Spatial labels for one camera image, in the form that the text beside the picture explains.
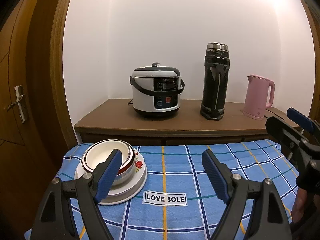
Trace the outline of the person's right hand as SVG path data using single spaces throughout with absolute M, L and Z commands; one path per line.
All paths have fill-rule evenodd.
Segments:
M 298 223 L 304 215 L 307 196 L 308 194 L 304 189 L 298 189 L 295 202 L 291 211 L 291 217 L 294 223 Z

